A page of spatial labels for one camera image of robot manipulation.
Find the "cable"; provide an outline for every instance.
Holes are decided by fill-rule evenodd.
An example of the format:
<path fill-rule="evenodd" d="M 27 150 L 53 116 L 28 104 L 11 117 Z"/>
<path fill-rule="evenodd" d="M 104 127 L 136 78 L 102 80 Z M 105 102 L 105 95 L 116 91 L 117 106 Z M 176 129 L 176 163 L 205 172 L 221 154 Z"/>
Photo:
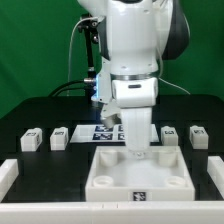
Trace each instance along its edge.
<path fill-rule="evenodd" d="M 164 82 L 164 83 L 166 83 L 167 85 L 170 85 L 170 86 L 173 86 L 173 87 L 175 87 L 175 88 L 181 89 L 182 91 L 184 91 L 184 92 L 187 93 L 188 95 L 191 95 L 190 92 L 188 92 L 186 89 L 184 89 L 184 88 L 182 88 L 182 87 L 180 87 L 180 86 L 174 85 L 173 83 L 167 82 L 167 81 L 165 81 L 165 80 L 163 80 L 163 79 L 161 79 L 161 78 L 159 78 L 159 80 L 162 81 L 162 82 Z"/>
<path fill-rule="evenodd" d="M 158 52 L 158 55 L 159 55 L 159 63 L 160 63 L 160 72 L 159 72 L 159 75 L 158 75 L 158 79 L 164 83 L 166 83 L 167 85 L 170 85 L 170 86 L 173 86 L 175 88 L 178 88 L 178 89 L 181 89 L 182 91 L 184 91 L 185 93 L 187 93 L 188 95 L 191 95 L 190 92 L 188 92 L 186 89 L 180 87 L 180 86 L 177 86 L 177 85 L 174 85 L 173 83 L 170 83 L 170 82 L 167 82 L 165 81 L 164 79 L 161 79 L 162 75 L 163 75 L 163 70 L 164 70 L 164 66 L 163 66 L 163 59 L 162 59 L 162 56 L 161 56 L 161 53 L 159 51 L 159 48 L 157 47 L 157 52 Z"/>
<path fill-rule="evenodd" d="M 61 89 L 60 91 L 58 91 L 54 97 L 58 96 L 59 94 L 61 94 L 62 92 L 65 92 L 65 91 L 70 91 L 70 90 L 85 90 L 84 88 L 64 88 L 64 89 Z"/>
<path fill-rule="evenodd" d="M 72 46 L 73 46 L 73 40 L 74 40 L 74 34 L 75 31 L 78 27 L 78 25 L 82 22 L 85 21 L 89 21 L 89 20 L 98 20 L 99 17 L 90 17 L 90 18 L 86 18 L 86 19 L 82 19 L 80 20 L 78 23 L 76 23 L 75 27 L 72 30 L 72 35 L 71 35 L 71 39 L 70 39 L 70 46 L 69 46 L 69 59 L 68 59 L 68 82 L 71 81 L 71 61 L 72 61 Z"/>
<path fill-rule="evenodd" d="M 78 84 L 78 83 L 84 83 L 83 80 L 75 80 L 75 81 L 71 81 L 71 82 L 67 82 L 65 84 L 60 85 L 59 87 L 57 87 L 55 90 L 53 90 L 48 97 L 52 97 L 55 93 L 57 93 L 59 90 L 61 90 L 62 88 L 66 87 L 66 86 L 70 86 L 73 84 Z"/>

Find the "black cable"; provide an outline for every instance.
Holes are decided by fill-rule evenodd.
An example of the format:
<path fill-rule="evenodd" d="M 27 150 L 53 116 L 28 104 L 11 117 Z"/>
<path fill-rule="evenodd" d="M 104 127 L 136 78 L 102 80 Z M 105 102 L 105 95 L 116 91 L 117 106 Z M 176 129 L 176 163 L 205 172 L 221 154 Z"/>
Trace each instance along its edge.
<path fill-rule="evenodd" d="M 71 82 L 67 82 L 65 84 L 62 84 L 60 86 L 58 86 L 55 90 L 53 90 L 49 95 L 48 97 L 52 97 L 54 96 L 55 93 L 57 93 L 59 90 L 63 89 L 64 87 L 66 86 L 70 86 L 70 85 L 73 85 L 73 84 L 78 84 L 78 83 L 84 83 L 83 80 L 74 80 L 74 81 L 71 81 Z"/>
<path fill-rule="evenodd" d="M 56 97 L 56 96 L 58 96 L 60 93 L 62 93 L 62 92 L 65 92 L 65 91 L 69 91 L 69 90 L 85 90 L 85 88 L 84 87 L 82 87 L 82 88 L 64 88 L 64 89 L 61 89 L 60 91 L 58 91 L 55 95 L 54 95 L 54 97 Z"/>

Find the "green wall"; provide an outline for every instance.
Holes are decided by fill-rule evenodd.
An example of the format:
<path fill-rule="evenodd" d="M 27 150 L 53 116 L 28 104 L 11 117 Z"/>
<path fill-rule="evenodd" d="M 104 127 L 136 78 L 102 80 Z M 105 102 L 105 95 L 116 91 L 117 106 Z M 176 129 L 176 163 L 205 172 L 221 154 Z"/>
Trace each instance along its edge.
<path fill-rule="evenodd" d="M 165 62 L 163 78 L 191 93 L 224 100 L 223 0 L 181 2 L 191 42 L 181 57 Z M 0 1 L 0 117 L 67 81 L 70 35 L 82 13 L 76 0 Z M 83 35 L 77 33 L 74 43 L 73 79 L 79 79 L 87 70 Z M 99 69 L 97 53 L 94 59 Z M 182 94 L 164 84 L 160 93 Z"/>

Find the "white box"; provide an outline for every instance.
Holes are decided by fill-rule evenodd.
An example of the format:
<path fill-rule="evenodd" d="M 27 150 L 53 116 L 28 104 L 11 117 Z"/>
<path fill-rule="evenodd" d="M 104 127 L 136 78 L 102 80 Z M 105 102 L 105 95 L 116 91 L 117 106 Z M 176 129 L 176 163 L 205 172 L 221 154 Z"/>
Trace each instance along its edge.
<path fill-rule="evenodd" d="M 208 134 L 203 127 L 190 127 L 190 141 L 193 149 L 208 149 Z"/>
<path fill-rule="evenodd" d="M 61 127 L 54 129 L 50 142 L 52 151 L 65 150 L 68 143 L 68 128 Z"/>
<path fill-rule="evenodd" d="M 20 142 L 23 152 L 35 152 L 42 143 L 42 130 L 40 128 L 28 129 Z"/>
<path fill-rule="evenodd" d="M 178 146 L 178 135 L 173 127 L 161 128 L 161 141 L 164 146 Z"/>

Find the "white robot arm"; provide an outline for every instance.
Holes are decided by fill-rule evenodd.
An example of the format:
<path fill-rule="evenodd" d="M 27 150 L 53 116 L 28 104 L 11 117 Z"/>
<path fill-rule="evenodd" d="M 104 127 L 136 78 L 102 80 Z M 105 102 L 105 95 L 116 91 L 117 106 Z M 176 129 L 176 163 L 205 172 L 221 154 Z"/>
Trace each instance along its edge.
<path fill-rule="evenodd" d="M 102 121 L 111 127 L 113 117 L 118 114 L 127 148 L 144 152 L 149 149 L 152 107 L 158 94 L 157 78 L 154 77 L 158 70 L 156 60 L 159 55 L 176 58 L 189 40 L 186 19 L 178 11 L 179 0 L 78 2 L 100 20 L 102 70 L 93 100 L 105 103 Z M 181 37 L 178 38 L 181 46 L 172 35 Z"/>

